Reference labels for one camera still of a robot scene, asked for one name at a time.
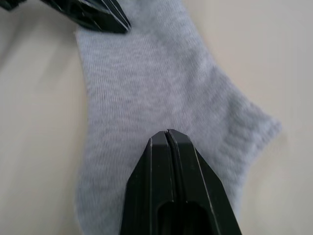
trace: robotic claw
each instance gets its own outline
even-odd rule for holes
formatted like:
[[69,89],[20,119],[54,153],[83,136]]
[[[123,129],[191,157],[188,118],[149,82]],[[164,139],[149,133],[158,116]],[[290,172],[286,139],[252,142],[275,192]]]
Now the robotic claw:
[[120,235],[241,235],[223,185],[189,137],[148,141],[126,186]]
[[[11,11],[27,0],[0,0]],[[40,0],[82,27],[112,33],[126,33],[131,24],[116,0]]]

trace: gray sock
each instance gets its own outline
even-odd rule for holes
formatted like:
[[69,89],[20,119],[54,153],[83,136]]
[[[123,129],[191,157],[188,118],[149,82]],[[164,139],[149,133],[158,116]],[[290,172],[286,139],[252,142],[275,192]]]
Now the gray sock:
[[88,135],[76,194],[85,235],[117,235],[126,182],[148,139],[188,135],[238,213],[247,170],[280,124],[218,68],[180,0],[120,0],[126,35],[77,32]]

